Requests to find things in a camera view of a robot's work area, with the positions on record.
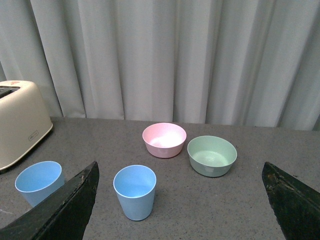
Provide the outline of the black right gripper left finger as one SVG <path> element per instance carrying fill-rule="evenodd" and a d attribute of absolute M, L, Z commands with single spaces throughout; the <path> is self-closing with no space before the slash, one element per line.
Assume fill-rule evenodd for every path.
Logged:
<path fill-rule="evenodd" d="M 30 211 L 0 230 L 2 240 L 81 240 L 100 178 L 93 162 Z"/>

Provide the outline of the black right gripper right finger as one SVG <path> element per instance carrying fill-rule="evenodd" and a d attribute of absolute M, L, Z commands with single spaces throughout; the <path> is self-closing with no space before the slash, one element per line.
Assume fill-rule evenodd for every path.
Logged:
<path fill-rule="evenodd" d="M 318 240 L 320 193 L 270 162 L 261 177 L 285 239 Z"/>

